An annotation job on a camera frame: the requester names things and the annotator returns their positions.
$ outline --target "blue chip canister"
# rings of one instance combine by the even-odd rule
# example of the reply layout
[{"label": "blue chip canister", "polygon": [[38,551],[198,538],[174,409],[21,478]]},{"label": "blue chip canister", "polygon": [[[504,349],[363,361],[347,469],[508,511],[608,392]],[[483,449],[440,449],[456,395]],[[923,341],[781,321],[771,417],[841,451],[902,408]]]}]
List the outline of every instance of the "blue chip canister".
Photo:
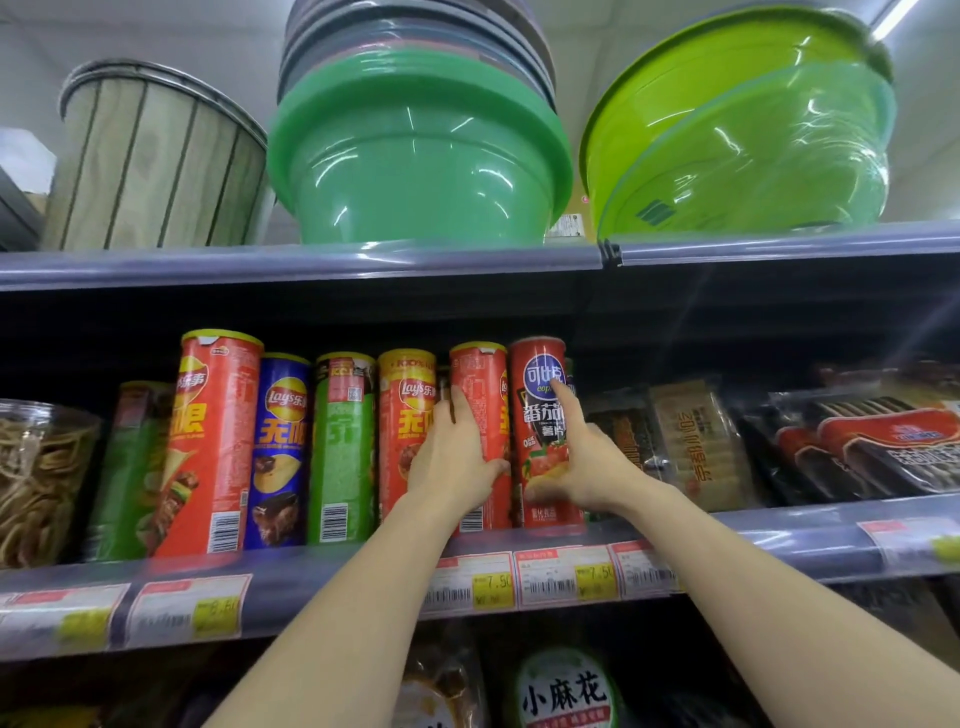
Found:
[{"label": "blue chip canister", "polygon": [[263,354],[244,549],[303,543],[310,479],[309,378],[306,359],[289,353]]}]

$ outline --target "hand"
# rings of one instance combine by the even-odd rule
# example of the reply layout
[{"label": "hand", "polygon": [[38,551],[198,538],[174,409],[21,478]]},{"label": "hand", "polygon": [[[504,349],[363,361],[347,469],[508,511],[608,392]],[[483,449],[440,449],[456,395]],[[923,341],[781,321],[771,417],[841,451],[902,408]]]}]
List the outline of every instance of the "hand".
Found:
[{"label": "hand", "polygon": [[567,499],[589,511],[618,513],[624,496],[649,476],[597,425],[584,420],[580,401],[569,387],[557,379],[551,379],[550,386],[564,408],[570,463],[565,473],[531,478],[523,497],[535,503]]},{"label": "hand", "polygon": [[451,387],[452,401],[438,401],[433,426],[410,464],[407,490],[439,503],[458,521],[490,497],[493,481],[510,469],[506,460],[485,462],[480,428],[467,397]]}]

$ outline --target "price label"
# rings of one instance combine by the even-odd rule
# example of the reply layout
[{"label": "price label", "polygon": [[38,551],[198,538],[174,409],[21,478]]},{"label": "price label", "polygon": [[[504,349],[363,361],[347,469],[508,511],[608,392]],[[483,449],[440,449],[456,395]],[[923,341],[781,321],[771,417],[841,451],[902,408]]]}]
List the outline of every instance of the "price label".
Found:
[{"label": "price label", "polygon": [[437,564],[420,616],[424,619],[514,609],[509,551],[452,556]]},{"label": "price label", "polygon": [[960,524],[946,516],[858,524],[880,549],[890,575],[930,574],[960,566]]},{"label": "price label", "polygon": [[201,599],[193,609],[195,640],[222,640],[240,632],[240,597]]},{"label": "price label", "polygon": [[130,584],[0,595],[0,659],[103,652]]},{"label": "price label", "polygon": [[581,601],[615,601],[619,591],[613,563],[590,564],[574,568],[577,578],[577,596]]},{"label": "price label", "polygon": [[107,649],[110,618],[109,607],[95,607],[70,612],[63,616],[58,637],[68,651],[99,652]]},{"label": "price label", "polygon": [[514,601],[513,574],[481,573],[473,577],[474,609],[513,609]]},{"label": "price label", "polygon": [[649,599],[683,591],[677,574],[663,562],[649,541],[611,544],[610,551],[620,573],[624,599]]},{"label": "price label", "polygon": [[127,617],[126,647],[239,638],[251,579],[243,573],[145,584]]},{"label": "price label", "polygon": [[616,571],[606,546],[558,546],[518,551],[520,608],[616,601]]}]

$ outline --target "tomato chip canister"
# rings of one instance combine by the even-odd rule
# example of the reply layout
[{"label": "tomato chip canister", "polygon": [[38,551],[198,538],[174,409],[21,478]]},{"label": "tomato chip canister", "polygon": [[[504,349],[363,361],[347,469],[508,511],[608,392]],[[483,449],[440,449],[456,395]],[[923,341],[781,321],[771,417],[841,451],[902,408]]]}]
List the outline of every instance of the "tomato chip canister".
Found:
[{"label": "tomato chip canister", "polygon": [[317,359],[307,543],[362,542],[376,526],[374,362],[357,352]]},{"label": "tomato chip canister", "polygon": [[520,518],[524,528],[584,522],[584,513],[569,501],[531,504],[523,494],[530,478],[566,470],[564,409],[550,386],[551,379],[566,384],[561,339],[533,336],[510,345],[511,405],[514,447],[520,484]]},{"label": "tomato chip canister", "polygon": [[307,359],[290,353],[263,354],[244,550],[303,543],[309,381]]},{"label": "tomato chip canister", "polygon": [[407,492],[410,464],[433,423],[437,358],[420,349],[380,354],[380,502],[383,521]]},{"label": "tomato chip canister", "polygon": [[[489,341],[470,341],[450,350],[450,383],[460,387],[480,429],[485,460],[510,461],[510,416],[507,349]],[[466,514],[460,533],[510,528],[510,473],[493,482],[487,502]]]},{"label": "tomato chip canister", "polygon": [[218,328],[182,343],[150,556],[239,550],[247,519],[263,344]]}]

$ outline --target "lime green plastic basin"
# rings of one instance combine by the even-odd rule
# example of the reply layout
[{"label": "lime green plastic basin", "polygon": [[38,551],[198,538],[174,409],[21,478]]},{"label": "lime green plastic basin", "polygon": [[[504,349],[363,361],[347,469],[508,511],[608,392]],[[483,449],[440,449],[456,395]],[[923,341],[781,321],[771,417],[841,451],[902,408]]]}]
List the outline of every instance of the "lime green plastic basin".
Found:
[{"label": "lime green plastic basin", "polygon": [[598,234],[869,225],[886,203],[895,116],[893,88],[862,64],[767,74],[657,139],[614,189]]},{"label": "lime green plastic basin", "polygon": [[300,80],[268,168],[306,244],[542,245],[573,183],[563,127],[534,91],[480,61],[409,48]]},{"label": "lime green plastic basin", "polygon": [[698,107],[771,71],[852,61],[892,80],[869,29],[836,12],[796,6],[718,15],[660,43],[600,99],[580,145],[580,175],[599,220],[613,188],[647,148]]}]

